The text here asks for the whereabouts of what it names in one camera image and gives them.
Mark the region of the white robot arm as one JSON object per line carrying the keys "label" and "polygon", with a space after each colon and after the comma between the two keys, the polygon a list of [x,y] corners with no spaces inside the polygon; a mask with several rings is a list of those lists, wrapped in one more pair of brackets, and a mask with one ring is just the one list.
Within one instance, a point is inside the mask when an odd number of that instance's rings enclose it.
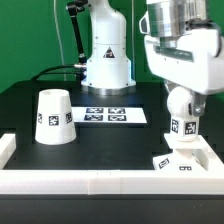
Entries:
{"label": "white robot arm", "polygon": [[[203,114],[205,97],[224,91],[224,38],[208,18],[206,0],[146,0],[139,21],[148,67],[172,87],[193,93],[192,113]],[[92,55],[82,85],[99,94],[133,86],[126,56],[126,20],[108,0],[87,0]]]}

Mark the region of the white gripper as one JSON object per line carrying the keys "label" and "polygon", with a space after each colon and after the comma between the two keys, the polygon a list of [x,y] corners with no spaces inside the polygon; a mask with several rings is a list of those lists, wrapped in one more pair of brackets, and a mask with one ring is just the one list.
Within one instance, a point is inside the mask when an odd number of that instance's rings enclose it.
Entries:
{"label": "white gripper", "polygon": [[149,35],[144,37],[144,45],[148,67],[165,79],[167,94],[177,84],[193,90],[193,116],[204,114],[206,95],[224,91],[224,38],[216,29],[191,30],[178,39],[176,48],[162,48],[159,40]]}

